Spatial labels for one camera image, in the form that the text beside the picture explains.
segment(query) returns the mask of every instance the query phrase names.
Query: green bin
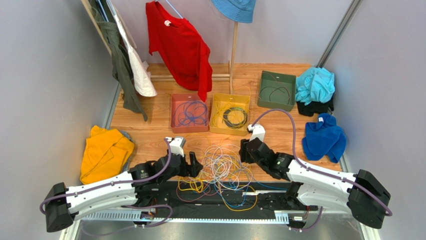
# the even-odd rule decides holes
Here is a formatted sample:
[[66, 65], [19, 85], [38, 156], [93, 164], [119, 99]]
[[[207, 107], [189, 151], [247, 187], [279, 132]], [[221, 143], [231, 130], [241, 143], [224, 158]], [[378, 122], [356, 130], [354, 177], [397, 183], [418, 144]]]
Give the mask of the green bin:
[[290, 112], [295, 106], [296, 76], [262, 71], [257, 105]]

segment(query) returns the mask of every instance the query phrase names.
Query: storage bin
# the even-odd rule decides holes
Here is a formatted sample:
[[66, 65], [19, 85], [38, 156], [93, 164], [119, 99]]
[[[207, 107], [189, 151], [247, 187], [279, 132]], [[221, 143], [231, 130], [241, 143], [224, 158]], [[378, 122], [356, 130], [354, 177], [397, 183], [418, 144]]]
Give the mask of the storage bin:
[[296, 76], [262, 71], [257, 105], [290, 112], [295, 106]]
[[209, 110], [196, 93], [171, 95], [170, 127], [175, 134], [209, 131]]
[[249, 103], [250, 96], [214, 93], [210, 132], [245, 136], [248, 133]]

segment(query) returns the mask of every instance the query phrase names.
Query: blue bucket hat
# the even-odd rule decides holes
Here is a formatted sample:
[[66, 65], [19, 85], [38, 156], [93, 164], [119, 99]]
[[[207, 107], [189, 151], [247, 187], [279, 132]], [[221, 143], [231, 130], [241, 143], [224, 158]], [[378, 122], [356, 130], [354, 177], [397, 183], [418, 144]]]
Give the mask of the blue bucket hat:
[[211, 2], [219, 12], [232, 21], [245, 24], [253, 22], [256, 0], [211, 0]]

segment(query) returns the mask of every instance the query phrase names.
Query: yellow cloth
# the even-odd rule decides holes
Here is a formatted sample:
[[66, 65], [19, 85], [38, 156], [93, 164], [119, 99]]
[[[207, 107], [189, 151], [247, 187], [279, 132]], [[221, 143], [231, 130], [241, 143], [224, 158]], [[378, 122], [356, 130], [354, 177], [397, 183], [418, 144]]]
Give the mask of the yellow cloth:
[[91, 184], [120, 174], [135, 144], [117, 129], [92, 127], [86, 139], [80, 181]]

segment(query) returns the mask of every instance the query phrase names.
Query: red shirt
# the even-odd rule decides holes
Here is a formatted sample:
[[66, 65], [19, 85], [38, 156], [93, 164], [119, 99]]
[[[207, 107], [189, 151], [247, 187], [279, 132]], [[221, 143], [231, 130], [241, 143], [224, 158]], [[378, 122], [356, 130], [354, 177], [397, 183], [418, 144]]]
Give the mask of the red shirt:
[[182, 87], [196, 91], [202, 101], [212, 90], [210, 49], [185, 18], [170, 15], [159, 2], [146, 3], [149, 54], [159, 52], [165, 65]]

